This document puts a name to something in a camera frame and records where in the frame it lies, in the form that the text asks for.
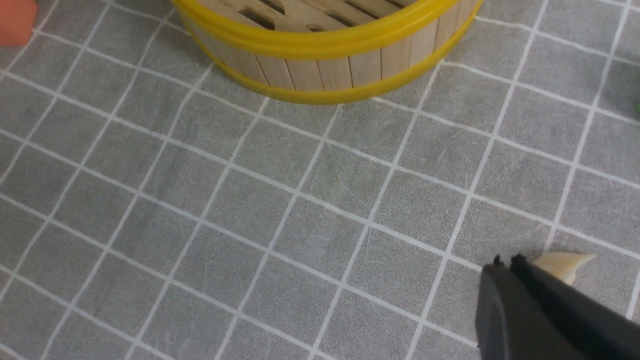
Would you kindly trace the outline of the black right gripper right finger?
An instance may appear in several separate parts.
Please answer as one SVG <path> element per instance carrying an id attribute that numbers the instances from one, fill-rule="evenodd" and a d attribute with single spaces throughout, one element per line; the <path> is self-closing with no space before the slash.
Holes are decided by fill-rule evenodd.
<path id="1" fill-rule="evenodd" d="M 639 326 L 538 268 L 521 254 L 510 270 L 521 280 L 544 314 L 587 360 L 638 360 Z"/>

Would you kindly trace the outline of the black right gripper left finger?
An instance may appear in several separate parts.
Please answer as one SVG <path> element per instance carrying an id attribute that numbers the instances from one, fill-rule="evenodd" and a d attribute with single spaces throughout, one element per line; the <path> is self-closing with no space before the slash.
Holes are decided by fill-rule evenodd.
<path id="1" fill-rule="evenodd" d="M 482 267 L 475 313 L 482 360 L 587 360 L 500 256 Z"/>

